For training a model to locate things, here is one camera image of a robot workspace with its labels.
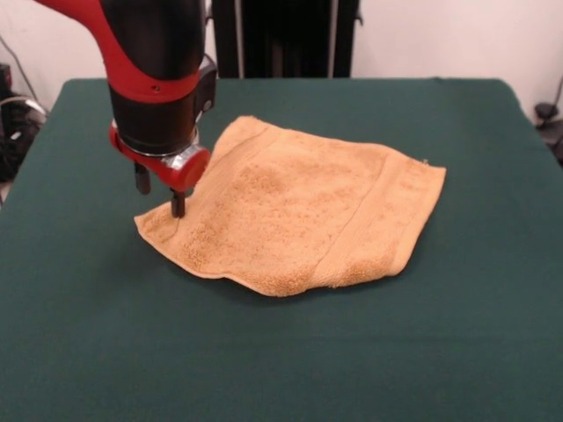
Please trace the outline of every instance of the table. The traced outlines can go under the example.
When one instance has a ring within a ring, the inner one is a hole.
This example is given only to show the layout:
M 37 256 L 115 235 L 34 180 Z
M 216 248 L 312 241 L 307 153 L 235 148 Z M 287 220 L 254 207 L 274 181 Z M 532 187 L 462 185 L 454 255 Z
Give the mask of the table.
M 498 80 L 221 80 L 238 115 L 448 168 L 407 269 L 266 298 L 154 252 L 107 140 L 103 80 L 64 86 L 0 214 L 0 420 L 563 419 L 563 178 Z

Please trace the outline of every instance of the white wall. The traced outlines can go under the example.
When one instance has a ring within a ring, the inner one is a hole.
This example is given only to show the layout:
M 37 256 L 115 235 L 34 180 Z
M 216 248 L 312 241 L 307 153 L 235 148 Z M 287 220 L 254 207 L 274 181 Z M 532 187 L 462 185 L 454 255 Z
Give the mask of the white wall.
M 355 77 L 499 77 L 531 116 L 563 73 L 562 0 L 362 0 L 362 12 Z M 0 33 L 47 106 L 65 80 L 104 75 L 91 35 L 31 0 L 0 0 Z M 214 55 L 212 35 L 207 50 Z M 0 60 L 8 60 L 1 47 Z
M 362 0 L 353 76 L 499 77 L 523 110 L 563 74 L 563 0 Z

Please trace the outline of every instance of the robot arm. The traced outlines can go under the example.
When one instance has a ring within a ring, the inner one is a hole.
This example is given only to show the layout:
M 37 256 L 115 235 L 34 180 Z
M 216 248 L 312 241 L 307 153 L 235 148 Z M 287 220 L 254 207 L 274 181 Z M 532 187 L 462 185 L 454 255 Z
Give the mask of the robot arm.
M 84 25 L 106 66 L 114 147 L 135 163 L 139 191 L 155 172 L 184 215 L 185 191 L 205 169 L 196 122 L 215 103 L 216 66 L 204 54 L 204 0 L 36 0 Z

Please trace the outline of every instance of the green table surface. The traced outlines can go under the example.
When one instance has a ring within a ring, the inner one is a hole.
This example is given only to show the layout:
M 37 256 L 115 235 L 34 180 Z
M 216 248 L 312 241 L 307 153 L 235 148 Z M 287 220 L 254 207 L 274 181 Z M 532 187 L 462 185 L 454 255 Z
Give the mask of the green table surface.
M 561 421 L 563 178 L 497 80 L 222 80 L 239 115 L 448 168 L 407 269 L 266 298 L 153 251 L 106 82 L 66 84 L 0 214 L 2 421 Z

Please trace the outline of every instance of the terry cloth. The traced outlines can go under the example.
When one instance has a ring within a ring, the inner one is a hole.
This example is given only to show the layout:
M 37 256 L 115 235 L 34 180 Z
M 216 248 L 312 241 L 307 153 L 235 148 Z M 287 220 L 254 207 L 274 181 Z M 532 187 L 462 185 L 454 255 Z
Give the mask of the terry cloth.
M 344 142 L 240 117 L 173 219 L 135 218 L 141 237 L 186 271 L 262 295 L 297 295 L 400 273 L 446 169 L 375 143 Z

